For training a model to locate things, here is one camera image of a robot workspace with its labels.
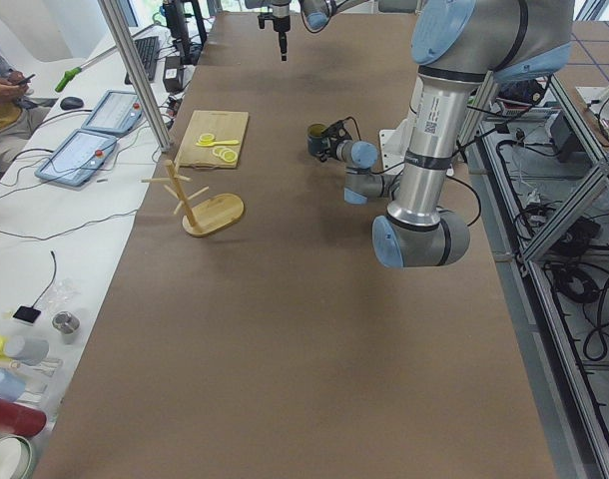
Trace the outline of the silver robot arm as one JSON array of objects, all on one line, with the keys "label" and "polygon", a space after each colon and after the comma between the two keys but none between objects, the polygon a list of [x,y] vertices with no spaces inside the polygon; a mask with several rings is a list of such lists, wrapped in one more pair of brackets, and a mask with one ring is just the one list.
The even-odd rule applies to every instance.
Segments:
[{"label": "silver robot arm", "polygon": [[468,98],[487,74],[499,83],[551,75],[570,57],[571,1],[429,1],[413,29],[421,83],[401,178],[372,244],[387,267],[440,266],[466,253],[470,234],[438,200]]},{"label": "silver robot arm", "polygon": [[[305,28],[312,34],[321,32],[331,18],[346,10],[364,4],[364,1],[299,1],[300,15]],[[418,11],[424,1],[375,1],[385,13],[412,13]],[[271,24],[278,36],[281,60],[288,59],[288,32],[291,30],[291,1],[269,1],[267,9],[258,14],[260,29]]]}]

